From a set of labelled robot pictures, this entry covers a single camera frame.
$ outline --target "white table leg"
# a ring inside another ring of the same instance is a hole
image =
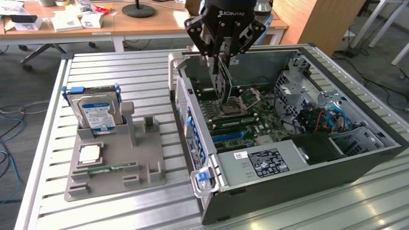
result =
[[[112,37],[112,41],[113,41],[113,47],[114,47],[114,51],[116,52],[124,52],[124,36],[113,36]]]
[[[283,29],[274,30],[274,33],[271,34],[269,44],[270,45],[279,45],[282,35],[283,35]]]
[[[402,10],[406,7],[409,0],[405,0],[402,2],[402,4],[399,5],[399,7],[395,9],[395,11],[393,12],[393,14],[390,15],[385,25],[382,26],[381,30],[377,33],[377,36],[374,37],[374,39],[371,40],[369,47],[373,48],[378,42],[378,40],[381,39],[381,37],[383,36],[390,24],[394,22],[394,19],[397,18],[398,14],[402,12]]]
[[[351,44],[350,44],[350,48],[354,48],[354,47],[357,46],[359,40],[362,39],[362,37],[363,37],[363,35],[365,35],[365,33],[366,33],[367,29],[369,29],[370,24],[373,23],[373,21],[374,21],[375,18],[377,18],[378,13],[379,13],[381,10],[383,9],[385,4],[386,4],[386,0],[381,0],[381,2],[379,2],[378,5],[377,5],[375,10],[374,10],[373,13],[370,14],[370,17],[367,18],[367,20],[366,20],[366,22],[365,22],[365,24],[363,24],[363,26],[362,26],[362,28],[361,28],[361,30],[359,30],[359,32],[358,32],[358,35],[357,35],[355,38],[353,39],[353,42],[351,42]]]
[[[403,56],[409,53],[409,43],[405,46],[405,48],[402,49],[402,51],[398,53],[398,55],[395,56],[395,58],[391,61],[391,64],[395,66],[398,64],[398,62],[402,60]]]

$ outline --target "open computer tower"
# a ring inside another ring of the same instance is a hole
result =
[[[222,104],[200,54],[173,55],[170,97],[204,225],[351,183],[407,147],[311,49],[238,55]]]

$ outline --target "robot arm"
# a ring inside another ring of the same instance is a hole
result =
[[[266,27],[254,18],[257,0],[205,0],[201,15],[185,21],[185,28],[202,56],[221,103],[230,95],[230,58],[244,54]]]

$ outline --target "power supply label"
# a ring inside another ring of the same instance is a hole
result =
[[[277,149],[249,153],[248,157],[258,177],[270,176],[289,171]]]

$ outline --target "green circuit board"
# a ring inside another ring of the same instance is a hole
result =
[[[210,100],[209,95],[198,101],[218,153],[274,143],[289,136],[281,118],[271,108],[270,98],[248,91],[238,97],[229,98],[224,105],[220,105],[217,100]],[[242,136],[222,140],[229,135],[236,137],[234,134]]]

